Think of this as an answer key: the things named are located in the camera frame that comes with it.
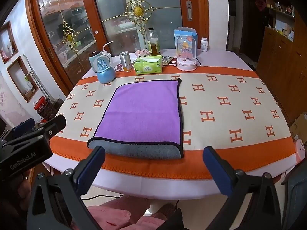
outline orange border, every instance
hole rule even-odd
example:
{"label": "orange border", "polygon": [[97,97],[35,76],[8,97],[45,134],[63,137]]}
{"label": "orange border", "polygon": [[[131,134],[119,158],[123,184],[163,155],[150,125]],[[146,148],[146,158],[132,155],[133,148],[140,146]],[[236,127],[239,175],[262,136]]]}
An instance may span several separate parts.
{"label": "orange border", "polygon": [[[191,72],[181,71],[177,67],[174,67],[174,66],[163,67],[162,74],[173,74],[173,73],[208,73],[208,74],[224,74],[224,75],[233,75],[233,76],[240,76],[240,77],[259,78],[258,75],[254,71],[242,70],[242,69],[237,69],[237,68],[229,68],[229,67],[197,67],[194,71],[191,71]],[[134,70],[128,73],[116,72],[117,78],[131,77],[131,76],[136,76],[136,73]],[[95,75],[93,77],[88,77],[88,78],[79,80],[79,82],[76,85],[84,85],[84,84],[93,83],[96,81],[98,81],[98,78]]]}
{"label": "orange border", "polygon": [[[91,150],[86,142],[62,137],[53,137],[50,146],[53,153],[80,161]],[[295,153],[292,137],[273,140],[261,144],[218,149],[217,153],[227,160],[234,169],[251,171]],[[106,154],[103,169],[143,177],[168,179],[211,179],[202,160],[202,150],[186,150],[180,160],[146,160]]]}

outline folded towel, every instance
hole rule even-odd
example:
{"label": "folded towel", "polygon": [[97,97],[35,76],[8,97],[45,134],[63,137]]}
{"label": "folded towel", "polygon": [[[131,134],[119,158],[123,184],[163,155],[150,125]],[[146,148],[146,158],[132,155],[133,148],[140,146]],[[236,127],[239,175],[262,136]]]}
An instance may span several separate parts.
{"label": "folded towel", "polygon": [[183,158],[180,83],[152,80],[118,87],[87,146],[127,157]]}

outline metal can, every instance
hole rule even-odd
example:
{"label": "metal can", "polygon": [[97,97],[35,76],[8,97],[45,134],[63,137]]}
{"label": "metal can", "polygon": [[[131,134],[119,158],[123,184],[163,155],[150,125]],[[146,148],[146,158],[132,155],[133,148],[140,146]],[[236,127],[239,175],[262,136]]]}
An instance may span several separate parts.
{"label": "metal can", "polygon": [[122,67],[123,67],[124,71],[125,72],[132,71],[132,63],[131,63],[131,59],[130,59],[130,55],[129,55],[128,51],[121,52],[119,54],[119,57],[120,57],[120,61],[122,62]]}

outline screw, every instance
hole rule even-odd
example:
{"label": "screw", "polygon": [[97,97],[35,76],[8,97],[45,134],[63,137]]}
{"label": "screw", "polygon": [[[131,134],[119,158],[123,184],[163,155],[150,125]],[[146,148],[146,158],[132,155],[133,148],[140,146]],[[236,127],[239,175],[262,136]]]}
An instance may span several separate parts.
{"label": "screw", "polygon": [[238,176],[244,175],[244,171],[243,171],[243,170],[236,170],[235,173],[236,173]]}
{"label": "screw", "polygon": [[264,173],[264,177],[265,177],[266,179],[272,178],[271,174],[269,174],[269,173]]}
{"label": "screw", "polygon": [[71,175],[72,173],[74,173],[74,170],[73,169],[67,169],[65,170],[65,175]]}
{"label": "screw", "polygon": [[37,175],[38,179],[42,179],[44,176],[45,176],[44,173],[39,173],[39,174]]}

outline tissue pack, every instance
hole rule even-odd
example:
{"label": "tissue pack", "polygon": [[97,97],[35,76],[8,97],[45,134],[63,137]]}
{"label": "tissue pack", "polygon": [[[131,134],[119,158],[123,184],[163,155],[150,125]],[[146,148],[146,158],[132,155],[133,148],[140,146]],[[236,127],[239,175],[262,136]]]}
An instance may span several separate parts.
{"label": "tissue pack", "polygon": [[138,57],[134,63],[136,75],[162,73],[162,67],[161,55]]}

